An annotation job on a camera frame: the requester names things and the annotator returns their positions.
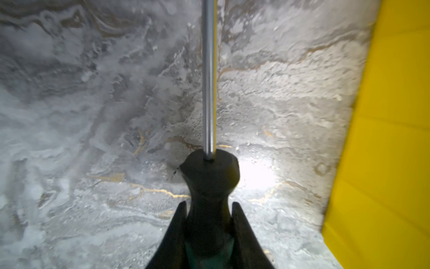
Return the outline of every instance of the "black handle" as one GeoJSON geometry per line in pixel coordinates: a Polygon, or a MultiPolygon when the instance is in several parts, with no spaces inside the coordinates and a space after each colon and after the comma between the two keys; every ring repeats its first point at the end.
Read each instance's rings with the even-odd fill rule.
{"type": "Polygon", "coordinates": [[[233,240],[227,201],[239,182],[239,163],[223,150],[217,150],[216,156],[206,161],[203,150],[197,150],[180,166],[191,192],[185,240],[197,259],[217,255],[233,240]]]}

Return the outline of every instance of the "metal shaft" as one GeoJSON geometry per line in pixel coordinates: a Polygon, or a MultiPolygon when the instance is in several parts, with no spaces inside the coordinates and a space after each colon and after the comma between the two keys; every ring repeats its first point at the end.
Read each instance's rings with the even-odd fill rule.
{"type": "Polygon", "coordinates": [[[216,152],[217,0],[203,0],[203,150],[206,160],[216,152]]]}

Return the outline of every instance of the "gray marble wall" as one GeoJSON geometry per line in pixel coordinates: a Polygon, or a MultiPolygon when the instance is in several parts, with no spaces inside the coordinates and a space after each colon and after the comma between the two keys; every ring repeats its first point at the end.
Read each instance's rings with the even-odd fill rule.
{"type": "MultiPolygon", "coordinates": [[[[320,234],[378,0],[219,0],[219,147],[277,268],[320,234]]],[[[0,1],[0,267],[139,268],[200,147],[198,0],[0,1]]]]}

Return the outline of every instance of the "black plastic piece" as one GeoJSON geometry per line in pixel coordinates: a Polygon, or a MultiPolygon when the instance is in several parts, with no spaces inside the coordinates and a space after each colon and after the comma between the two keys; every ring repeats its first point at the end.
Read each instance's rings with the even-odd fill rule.
{"type": "Polygon", "coordinates": [[[227,201],[239,182],[239,163],[223,150],[216,156],[206,161],[203,150],[197,150],[180,165],[191,193],[185,240],[197,258],[216,255],[233,238],[227,201]]]}
{"type": "Polygon", "coordinates": [[[234,226],[233,267],[235,269],[274,269],[267,259],[239,203],[232,206],[234,226]]]}
{"type": "Polygon", "coordinates": [[[203,150],[197,150],[180,166],[191,192],[190,212],[186,217],[185,201],[178,205],[147,269],[212,268],[208,261],[225,257],[228,249],[229,263],[224,268],[274,269],[239,203],[233,203],[230,215],[228,195],[240,178],[237,158],[222,150],[216,156],[206,161],[203,150]],[[188,257],[185,245],[192,250],[188,257]]]}
{"type": "Polygon", "coordinates": [[[187,203],[183,201],[176,208],[166,234],[146,269],[188,269],[184,244],[186,216],[187,203]]]}

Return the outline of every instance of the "yellow wall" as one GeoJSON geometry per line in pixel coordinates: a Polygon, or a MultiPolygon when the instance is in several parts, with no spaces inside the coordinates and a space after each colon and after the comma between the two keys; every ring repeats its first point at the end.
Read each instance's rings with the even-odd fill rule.
{"type": "Polygon", "coordinates": [[[430,0],[381,5],[323,235],[345,269],[430,269],[430,0]]]}

